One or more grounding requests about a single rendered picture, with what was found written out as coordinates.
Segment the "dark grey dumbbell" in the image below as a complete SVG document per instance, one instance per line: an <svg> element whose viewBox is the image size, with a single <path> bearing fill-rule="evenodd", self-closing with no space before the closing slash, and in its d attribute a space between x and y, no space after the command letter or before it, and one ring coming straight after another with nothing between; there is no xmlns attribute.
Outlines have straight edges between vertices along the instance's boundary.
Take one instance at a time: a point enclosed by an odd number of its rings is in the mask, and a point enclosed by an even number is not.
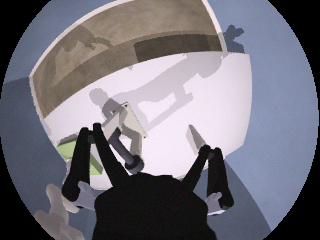
<svg viewBox="0 0 320 240"><path fill-rule="evenodd" d="M124 159L124 167L126 170L128 170L131 174L137 174L137 171L141 172L145 166L143 160L138 155L133 155L133 157L130 154L123 143L119 140L120 136L121 131L117 127L108 139L108 144L111 145L116 150L116 152Z"/></svg>

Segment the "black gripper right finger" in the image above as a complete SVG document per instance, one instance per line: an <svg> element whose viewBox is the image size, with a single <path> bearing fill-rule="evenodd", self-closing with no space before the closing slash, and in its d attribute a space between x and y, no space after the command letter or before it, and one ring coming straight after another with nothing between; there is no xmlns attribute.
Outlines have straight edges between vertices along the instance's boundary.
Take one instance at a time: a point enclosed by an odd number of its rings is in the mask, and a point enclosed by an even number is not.
<svg viewBox="0 0 320 240"><path fill-rule="evenodd" d="M234 205L228 187L222 151L218 147L211 149L191 124L189 124L185 136L195 156L198 157L184 179L167 199L166 205L169 209L177 211L187 203L201 176L206 160L208 160L208 184L205 202L208 206L208 215L217 216Z"/></svg>

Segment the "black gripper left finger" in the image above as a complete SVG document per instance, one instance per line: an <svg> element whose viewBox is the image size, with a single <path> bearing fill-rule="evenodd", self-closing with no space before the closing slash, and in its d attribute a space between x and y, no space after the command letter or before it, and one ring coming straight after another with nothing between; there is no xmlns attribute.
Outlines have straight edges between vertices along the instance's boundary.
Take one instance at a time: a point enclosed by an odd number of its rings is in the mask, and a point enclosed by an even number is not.
<svg viewBox="0 0 320 240"><path fill-rule="evenodd" d="M93 123L93 130L80 129L74 148L70 172L63 184L62 195L78 208L95 211L94 192L90 187L90 149L95 144L107 176L114 186L135 210L143 209L147 196L132 180L121 162L117 161L107 140L119 125L119 112L114 112L107 120Z"/></svg>

